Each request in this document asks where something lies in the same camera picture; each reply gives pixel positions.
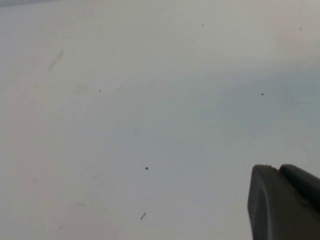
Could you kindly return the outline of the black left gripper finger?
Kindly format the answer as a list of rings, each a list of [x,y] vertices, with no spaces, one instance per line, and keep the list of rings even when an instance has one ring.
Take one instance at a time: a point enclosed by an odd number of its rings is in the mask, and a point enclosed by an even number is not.
[[[254,240],[318,240],[320,179],[292,164],[257,164],[247,210]]]

